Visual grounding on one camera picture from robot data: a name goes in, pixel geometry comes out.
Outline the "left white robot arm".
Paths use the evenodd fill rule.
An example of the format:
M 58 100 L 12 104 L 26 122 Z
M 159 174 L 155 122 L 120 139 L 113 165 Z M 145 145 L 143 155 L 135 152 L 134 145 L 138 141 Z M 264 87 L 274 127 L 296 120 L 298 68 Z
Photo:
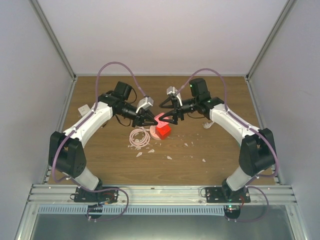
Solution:
M 118 116 L 130 119 L 133 127 L 157 125 L 149 109 L 154 104 L 153 99 L 146 96 L 133 106 L 127 101 L 132 89 L 132 86 L 119 81 L 114 90 L 99 95 L 97 102 L 77 123 L 50 136 L 49 166 L 84 187 L 86 197 L 92 202 L 103 197 L 103 189 L 98 186 L 100 180 L 88 169 L 84 152 L 93 134 L 112 117 Z

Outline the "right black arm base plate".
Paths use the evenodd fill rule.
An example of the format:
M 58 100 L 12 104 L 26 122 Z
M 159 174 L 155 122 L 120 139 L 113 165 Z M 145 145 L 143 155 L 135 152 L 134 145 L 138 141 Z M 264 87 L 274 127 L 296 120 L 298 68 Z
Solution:
M 251 198 L 248 190 L 241 188 L 231 191 L 222 186 L 207 186 L 200 190 L 200 195 L 206 198 L 207 203 L 250 203 Z

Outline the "white cube adapter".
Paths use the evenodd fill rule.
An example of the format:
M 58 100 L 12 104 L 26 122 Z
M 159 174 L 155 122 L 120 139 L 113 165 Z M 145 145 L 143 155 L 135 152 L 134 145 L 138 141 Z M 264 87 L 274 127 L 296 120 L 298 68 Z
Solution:
M 87 104 L 85 104 L 85 105 L 83 105 L 83 106 L 78 108 L 78 112 L 79 112 L 81 117 L 84 117 L 90 110 L 91 109 Z

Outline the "pink round power socket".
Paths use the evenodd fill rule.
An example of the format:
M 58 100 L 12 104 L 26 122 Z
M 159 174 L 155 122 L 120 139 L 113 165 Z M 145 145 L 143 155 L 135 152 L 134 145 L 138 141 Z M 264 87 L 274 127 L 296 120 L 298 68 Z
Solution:
M 164 135 L 162 128 L 154 126 L 154 125 L 150 126 L 149 134 L 153 139 L 158 140 L 158 141 L 165 139 L 165 135 Z

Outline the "red cube socket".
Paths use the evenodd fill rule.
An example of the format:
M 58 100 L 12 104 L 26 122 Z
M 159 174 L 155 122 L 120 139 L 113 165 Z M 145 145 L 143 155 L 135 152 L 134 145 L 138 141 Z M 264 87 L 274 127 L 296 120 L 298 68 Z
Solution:
M 155 133 L 161 140 L 166 139 L 171 134 L 171 131 L 172 129 L 168 124 L 162 127 L 155 127 Z

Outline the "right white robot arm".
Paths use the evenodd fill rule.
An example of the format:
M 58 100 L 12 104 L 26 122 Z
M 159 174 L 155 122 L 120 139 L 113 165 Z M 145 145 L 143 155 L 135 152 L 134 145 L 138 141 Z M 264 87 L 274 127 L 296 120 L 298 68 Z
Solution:
M 170 86 L 167 99 L 159 106 L 170 111 L 159 119 L 176 125 L 184 115 L 198 112 L 220 125 L 239 144 L 238 168 L 222 182 L 221 196 L 228 203 L 234 202 L 244 187 L 255 177 L 276 163 L 274 136 L 268 128 L 259 129 L 235 114 L 219 97 L 212 97 L 203 78 L 189 82 L 192 97 L 183 100 L 178 90 Z

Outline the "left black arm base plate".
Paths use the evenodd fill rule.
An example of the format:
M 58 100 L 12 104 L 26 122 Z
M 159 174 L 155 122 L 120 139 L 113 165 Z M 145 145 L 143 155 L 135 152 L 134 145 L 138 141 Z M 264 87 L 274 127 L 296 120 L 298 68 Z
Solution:
M 90 192 L 83 188 L 76 188 L 75 193 L 70 195 L 70 199 L 75 203 L 100 203 L 112 204 L 118 201 L 119 188 L 102 187 L 102 192 Z

